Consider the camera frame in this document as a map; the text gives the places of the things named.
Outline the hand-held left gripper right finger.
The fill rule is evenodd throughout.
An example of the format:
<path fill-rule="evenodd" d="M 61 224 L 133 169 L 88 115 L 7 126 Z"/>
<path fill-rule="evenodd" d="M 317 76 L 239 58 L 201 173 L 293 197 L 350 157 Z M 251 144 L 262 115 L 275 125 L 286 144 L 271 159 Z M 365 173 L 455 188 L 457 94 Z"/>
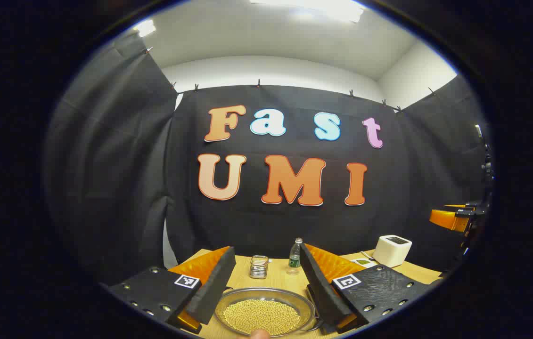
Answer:
<path fill-rule="evenodd" d="M 299 253 L 320 319 L 338 333 L 378 324 L 441 282 L 424 284 L 384 265 L 365 268 L 313 245 L 301 244 Z"/>

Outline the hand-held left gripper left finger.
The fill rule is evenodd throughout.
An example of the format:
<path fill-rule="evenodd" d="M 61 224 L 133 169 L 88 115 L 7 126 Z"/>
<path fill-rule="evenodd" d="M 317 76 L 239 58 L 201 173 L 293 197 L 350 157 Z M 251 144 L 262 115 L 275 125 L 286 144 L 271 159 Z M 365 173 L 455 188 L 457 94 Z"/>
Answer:
<path fill-rule="evenodd" d="M 225 246 L 183 263 L 178 263 L 169 245 L 161 254 L 146 268 L 102 287 L 142 317 L 198 334 L 228 289 L 236 266 L 235 249 Z"/>

